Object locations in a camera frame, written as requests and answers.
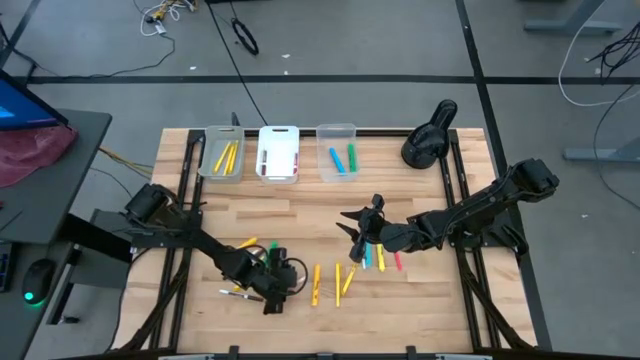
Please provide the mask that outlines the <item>black computer mouse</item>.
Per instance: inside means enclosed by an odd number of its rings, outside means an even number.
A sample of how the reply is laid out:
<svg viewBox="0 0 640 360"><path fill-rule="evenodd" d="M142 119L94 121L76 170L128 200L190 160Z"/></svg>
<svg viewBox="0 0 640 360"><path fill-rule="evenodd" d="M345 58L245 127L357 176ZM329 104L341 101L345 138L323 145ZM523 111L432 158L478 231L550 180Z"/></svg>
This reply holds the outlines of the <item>black computer mouse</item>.
<svg viewBox="0 0 640 360"><path fill-rule="evenodd" d="M45 300L56 264L53 260L42 258L33 262L27 269L22 282L22 295L29 305L37 305Z"/></svg>

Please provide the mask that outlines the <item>clear plastic bin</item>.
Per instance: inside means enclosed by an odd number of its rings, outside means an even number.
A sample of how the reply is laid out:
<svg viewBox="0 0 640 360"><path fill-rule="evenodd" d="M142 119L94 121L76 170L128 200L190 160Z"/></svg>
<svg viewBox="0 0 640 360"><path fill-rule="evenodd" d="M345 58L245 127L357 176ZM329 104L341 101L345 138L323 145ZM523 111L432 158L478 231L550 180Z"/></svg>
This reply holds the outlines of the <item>clear plastic bin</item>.
<svg viewBox="0 0 640 360"><path fill-rule="evenodd" d="M323 124L316 128L317 140L317 165L323 182L349 182L356 179L359 172L359 160L356 143L356 126L349 123ZM353 143L356 147L358 171L351 173L349 169L349 157L347 147ZM329 148L334 147L346 170L345 174L339 174L331 156Z"/></svg>

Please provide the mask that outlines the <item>black side desk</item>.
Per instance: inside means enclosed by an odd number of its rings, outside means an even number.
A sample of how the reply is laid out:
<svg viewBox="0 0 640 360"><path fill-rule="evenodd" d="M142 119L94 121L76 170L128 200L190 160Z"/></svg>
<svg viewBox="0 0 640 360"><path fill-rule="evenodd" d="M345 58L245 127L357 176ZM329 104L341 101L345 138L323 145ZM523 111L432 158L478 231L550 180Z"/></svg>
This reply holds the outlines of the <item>black side desk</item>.
<svg viewBox="0 0 640 360"><path fill-rule="evenodd" d="M52 165L0 188L0 241L48 244L64 221L112 121L108 113L63 109L77 136Z"/></svg>

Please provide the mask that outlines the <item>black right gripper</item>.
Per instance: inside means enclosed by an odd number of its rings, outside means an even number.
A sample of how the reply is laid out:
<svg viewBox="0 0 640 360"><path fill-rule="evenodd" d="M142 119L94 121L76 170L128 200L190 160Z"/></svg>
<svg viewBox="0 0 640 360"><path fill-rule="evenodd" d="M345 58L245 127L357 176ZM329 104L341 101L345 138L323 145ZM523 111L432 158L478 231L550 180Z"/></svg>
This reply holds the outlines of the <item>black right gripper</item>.
<svg viewBox="0 0 640 360"><path fill-rule="evenodd" d="M383 212L385 202L380 194L374 194L371 202L371 207L363 207L358 211L341 212L343 217L357 221L357 230L342 223L337 223L337 226L346 232L353 242L349 257L354 262L360 262L364 257L366 243L381 243L380 232L385 226Z"/></svg>

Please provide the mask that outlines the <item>grey desk foot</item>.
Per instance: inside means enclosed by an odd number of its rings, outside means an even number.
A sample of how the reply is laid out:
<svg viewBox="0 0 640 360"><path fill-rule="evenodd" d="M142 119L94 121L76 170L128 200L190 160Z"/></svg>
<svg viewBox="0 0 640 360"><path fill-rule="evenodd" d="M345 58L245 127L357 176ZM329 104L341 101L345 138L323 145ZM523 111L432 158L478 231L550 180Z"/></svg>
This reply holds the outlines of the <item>grey desk foot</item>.
<svg viewBox="0 0 640 360"><path fill-rule="evenodd" d="M562 155L569 161L640 163L640 137L618 148L566 148Z"/></svg>
<svg viewBox="0 0 640 360"><path fill-rule="evenodd" d="M574 12L565 19L527 20L523 30L556 35L612 35L622 29L618 23L593 20L594 15L604 5L604 2L605 0L582 0Z"/></svg>

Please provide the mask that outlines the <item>black desk lamp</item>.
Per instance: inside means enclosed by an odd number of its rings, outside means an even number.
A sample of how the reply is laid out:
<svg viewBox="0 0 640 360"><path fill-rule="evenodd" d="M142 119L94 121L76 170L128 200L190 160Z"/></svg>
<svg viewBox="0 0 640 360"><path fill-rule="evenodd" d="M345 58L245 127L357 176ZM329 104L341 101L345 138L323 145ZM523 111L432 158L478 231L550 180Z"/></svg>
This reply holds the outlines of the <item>black desk lamp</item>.
<svg viewBox="0 0 640 360"><path fill-rule="evenodd" d="M431 119L416 127L401 147L404 162L415 169L427 169L449 151L449 127L458 111L453 100L442 100L434 110Z"/></svg>

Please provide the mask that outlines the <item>red cloth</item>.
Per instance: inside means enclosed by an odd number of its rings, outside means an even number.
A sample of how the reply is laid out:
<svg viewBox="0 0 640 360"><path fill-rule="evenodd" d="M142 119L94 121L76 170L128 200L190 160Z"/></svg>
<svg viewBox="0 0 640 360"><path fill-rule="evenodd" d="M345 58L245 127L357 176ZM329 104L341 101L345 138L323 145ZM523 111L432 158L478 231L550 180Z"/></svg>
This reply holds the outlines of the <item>red cloth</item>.
<svg viewBox="0 0 640 360"><path fill-rule="evenodd" d="M76 129L62 125L0 132L0 188L54 164L77 135Z"/></svg>

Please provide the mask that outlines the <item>black keyboard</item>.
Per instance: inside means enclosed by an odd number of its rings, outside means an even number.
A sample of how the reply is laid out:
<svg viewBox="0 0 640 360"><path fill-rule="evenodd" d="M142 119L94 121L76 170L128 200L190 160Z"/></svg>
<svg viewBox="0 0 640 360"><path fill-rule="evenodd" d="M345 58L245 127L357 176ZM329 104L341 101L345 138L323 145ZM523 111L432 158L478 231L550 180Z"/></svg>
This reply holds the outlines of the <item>black keyboard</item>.
<svg viewBox="0 0 640 360"><path fill-rule="evenodd" d="M0 241L0 293L10 290L14 256L14 246L11 243Z"/></svg>

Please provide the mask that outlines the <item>laptop screen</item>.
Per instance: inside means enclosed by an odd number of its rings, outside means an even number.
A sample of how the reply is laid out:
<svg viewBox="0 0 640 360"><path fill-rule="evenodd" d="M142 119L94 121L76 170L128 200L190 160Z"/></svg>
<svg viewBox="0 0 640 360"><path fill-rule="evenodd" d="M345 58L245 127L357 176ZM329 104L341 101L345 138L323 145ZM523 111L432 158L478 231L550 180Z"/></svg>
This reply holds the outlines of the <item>laptop screen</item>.
<svg viewBox="0 0 640 360"><path fill-rule="evenodd" d="M0 131L67 125L68 120L63 115L0 70Z"/></svg>

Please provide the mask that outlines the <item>white plastic bin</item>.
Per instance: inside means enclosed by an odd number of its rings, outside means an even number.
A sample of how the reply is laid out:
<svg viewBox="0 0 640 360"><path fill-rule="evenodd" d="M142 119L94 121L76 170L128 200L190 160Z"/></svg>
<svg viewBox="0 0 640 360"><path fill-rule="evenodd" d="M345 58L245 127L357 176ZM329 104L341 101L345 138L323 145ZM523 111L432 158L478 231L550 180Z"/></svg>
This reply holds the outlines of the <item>white plastic bin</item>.
<svg viewBox="0 0 640 360"><path fill-rule="evenodd" d="M296 126L264 126L258 133L255 172L264 184L290 185L298 180L293 175L294 154L300 152L300 131ZM266 176L260 175L262 151L267 150Z"/></svg>

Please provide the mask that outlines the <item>grey translucent plastic bin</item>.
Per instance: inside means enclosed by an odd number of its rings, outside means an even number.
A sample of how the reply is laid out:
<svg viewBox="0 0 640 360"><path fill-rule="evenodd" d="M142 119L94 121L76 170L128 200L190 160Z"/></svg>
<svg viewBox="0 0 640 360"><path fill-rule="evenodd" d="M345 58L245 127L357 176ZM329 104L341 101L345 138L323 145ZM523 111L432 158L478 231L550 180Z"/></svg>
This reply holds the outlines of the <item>grey translucent plastic bin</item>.
<svg viewBox="0 0 640 360"><path fill-rule="evenodd" d="M237 152L235 168L232 174L227 176L223 175L227 157L222 164L219 172L213 174L213 166L216 160L221 155L226 144L231 141L232 144L239 140L239 149ZM198 174L204 177L206 180L217 183L235 184L240 183L243 175L245 153L245 135L244 129L240 126L210 126L205 129L205 146L204 155Z"/></svg>

